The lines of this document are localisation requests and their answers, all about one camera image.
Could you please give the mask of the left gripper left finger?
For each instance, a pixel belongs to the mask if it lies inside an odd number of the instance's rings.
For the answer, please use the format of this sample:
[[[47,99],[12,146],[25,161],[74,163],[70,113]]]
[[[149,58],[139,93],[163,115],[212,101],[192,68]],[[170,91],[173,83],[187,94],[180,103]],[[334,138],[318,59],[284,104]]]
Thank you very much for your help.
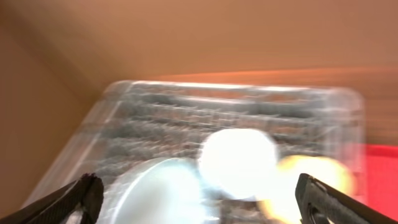
[[[104,185],[94,173],[52,192],[1,219],[1,224],[57,224],[74,211],[83,210],[81,223],[96,223],[104,200]]]

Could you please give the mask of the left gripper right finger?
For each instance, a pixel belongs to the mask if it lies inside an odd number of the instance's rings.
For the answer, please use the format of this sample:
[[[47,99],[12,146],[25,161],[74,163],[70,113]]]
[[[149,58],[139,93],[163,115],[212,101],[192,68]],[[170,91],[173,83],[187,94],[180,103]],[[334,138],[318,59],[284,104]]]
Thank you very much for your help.
[[[295,198],[303,224],[397,224],[395,220],[305,173],[299,175]]]

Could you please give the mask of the yellow plastic cup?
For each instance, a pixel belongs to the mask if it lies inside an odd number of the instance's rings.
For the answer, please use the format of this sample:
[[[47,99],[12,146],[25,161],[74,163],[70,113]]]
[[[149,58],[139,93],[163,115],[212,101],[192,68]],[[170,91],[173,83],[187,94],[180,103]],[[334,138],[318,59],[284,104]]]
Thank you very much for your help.
[[[353,173],[329,157],[287,156],[277,164],[271,196],[258,201],[260,211],[279,223],[329,223],[353,219],[338,197],[356,193]]]

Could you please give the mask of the light blue plate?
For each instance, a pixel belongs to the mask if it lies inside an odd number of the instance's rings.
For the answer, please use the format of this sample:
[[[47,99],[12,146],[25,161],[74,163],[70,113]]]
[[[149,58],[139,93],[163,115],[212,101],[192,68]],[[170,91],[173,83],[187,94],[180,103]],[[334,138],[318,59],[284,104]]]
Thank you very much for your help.
[[[120,175],[104,193],[100,224],[212,224],[220,212],[193,160],[161,157]]]

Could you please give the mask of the light blue bowl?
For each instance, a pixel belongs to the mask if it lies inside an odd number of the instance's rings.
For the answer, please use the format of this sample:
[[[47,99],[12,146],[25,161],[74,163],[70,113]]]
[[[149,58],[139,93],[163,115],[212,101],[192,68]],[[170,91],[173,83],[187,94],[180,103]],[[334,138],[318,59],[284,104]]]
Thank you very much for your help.
[[[201,144],[198,168],[209,185],[231,200],[269,198],[275,189],[277,144],[258,129],[222,129]]]

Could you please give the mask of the grey dishwasher rack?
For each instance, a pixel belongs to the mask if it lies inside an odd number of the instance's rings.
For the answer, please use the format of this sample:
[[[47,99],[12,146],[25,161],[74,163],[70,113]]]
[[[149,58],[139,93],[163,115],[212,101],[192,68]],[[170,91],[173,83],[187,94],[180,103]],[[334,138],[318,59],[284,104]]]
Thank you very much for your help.
[[[352,90],[124,80],[107,87],[27,203],[94,172],[106,189],[105,223],[126,187],[117,179],[132,166],[163,156],[194,159],[209,134],[226,128],[266,132],[283,157],[339,160],[356,177],[354,197],[367,200],[363,108]]]

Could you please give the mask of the red plastic tray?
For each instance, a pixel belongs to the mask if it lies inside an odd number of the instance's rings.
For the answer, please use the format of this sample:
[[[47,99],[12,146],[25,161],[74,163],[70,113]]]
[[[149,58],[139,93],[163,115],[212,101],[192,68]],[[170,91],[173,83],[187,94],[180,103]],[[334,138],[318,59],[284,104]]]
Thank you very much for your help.
[[[367,203],[397,220],[397,146],[366,145]]]

